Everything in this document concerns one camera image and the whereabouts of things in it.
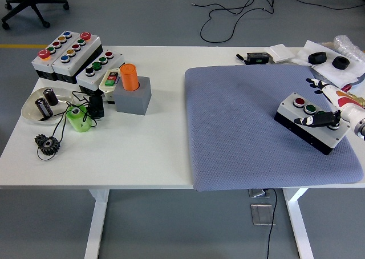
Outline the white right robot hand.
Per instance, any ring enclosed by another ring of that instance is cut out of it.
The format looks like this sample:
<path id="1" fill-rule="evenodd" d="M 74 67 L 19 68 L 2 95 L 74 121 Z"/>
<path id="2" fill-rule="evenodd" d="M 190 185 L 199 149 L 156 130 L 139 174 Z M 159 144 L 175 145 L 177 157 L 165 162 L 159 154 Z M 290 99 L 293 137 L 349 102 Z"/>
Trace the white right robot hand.
<path id="1" fill-rule="evenodd" d="M 296 118 L 294 123 L 307 127 L 335 126 L 340 118 L 350 123 L 351 129 L 355 134 L 364 135 L 364 108 L 356 102 L 348 93 L 338 87 L 323 82 L 318 79 L 306 79 L 310 87 L 319 88 L 316 94 L 323 94 L 325 98 L 338 110 L 336 112 L 325 112 L 311 115 L 305 118 Z"/>

